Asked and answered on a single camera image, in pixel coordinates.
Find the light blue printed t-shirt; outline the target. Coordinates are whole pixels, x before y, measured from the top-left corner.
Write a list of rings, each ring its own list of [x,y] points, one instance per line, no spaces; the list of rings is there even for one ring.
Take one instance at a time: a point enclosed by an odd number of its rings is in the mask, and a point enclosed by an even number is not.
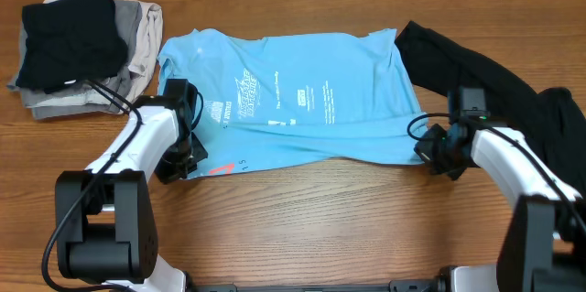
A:
[[[205,29],[169,39],[160,82],[185,79],[203,98],[195,134],[208,156],[193,177],[332,157],[416,165],[407,125],[421,108],[395,38],[383,29],[246,40]]]

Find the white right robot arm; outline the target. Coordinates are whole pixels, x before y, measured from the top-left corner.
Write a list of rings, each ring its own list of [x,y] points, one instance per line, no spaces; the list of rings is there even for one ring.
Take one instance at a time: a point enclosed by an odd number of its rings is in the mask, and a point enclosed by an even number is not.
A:
[[[582,291],[585,288],[585,200],[530,149],[525,136],[488,111],[483,90],[448,94],[450,127],[434,124],[415,153],[433,175],[455,180],[483,169],[514,209],[493,265],[448,266],[425,291]]]

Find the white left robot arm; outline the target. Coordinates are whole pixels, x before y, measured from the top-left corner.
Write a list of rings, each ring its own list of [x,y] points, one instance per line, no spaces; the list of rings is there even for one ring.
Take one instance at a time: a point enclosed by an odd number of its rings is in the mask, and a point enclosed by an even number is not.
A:
[[[203,99],[185,79],[166,81],[156,96],[129,106],[129,120],[108,149],[86,169],[56,181],[56,229],[41,273],[50,287],[49,256],[61,275],[85,291],[191,291],[190,276],[158,253],[148,181],[185,179],[208,156],[194,134]]]

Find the black crumpled garment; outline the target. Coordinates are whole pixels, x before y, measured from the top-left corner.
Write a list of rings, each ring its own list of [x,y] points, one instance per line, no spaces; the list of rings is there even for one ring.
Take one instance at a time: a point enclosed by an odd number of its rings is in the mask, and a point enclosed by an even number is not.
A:
[[[585,192],[585,116],[568,89],[537,93],[494,60],[413,21],[395,44],[413,84],[443,96],[460,86],[484,89],[491,115],[520,130],[551,171]]]

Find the black folded garment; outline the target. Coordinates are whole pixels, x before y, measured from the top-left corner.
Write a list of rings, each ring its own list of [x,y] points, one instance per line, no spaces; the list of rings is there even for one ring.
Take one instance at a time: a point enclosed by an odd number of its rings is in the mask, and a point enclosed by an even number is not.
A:
[[[114,77],[127,60],[114,0],[25,5],[21,19],[27,40],[19,88],[55,92],[71,81]]]

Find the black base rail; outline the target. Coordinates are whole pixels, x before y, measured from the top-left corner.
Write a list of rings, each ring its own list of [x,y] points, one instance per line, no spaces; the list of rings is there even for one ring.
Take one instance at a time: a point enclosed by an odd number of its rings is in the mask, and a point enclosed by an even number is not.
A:
[[[448,292],[444,278],[423,280],[393,280],[379,285],[321,285],[321,286],[271,286],[237,287],[236,285],[195,286],[188,282],[179,291],[188,292]]]

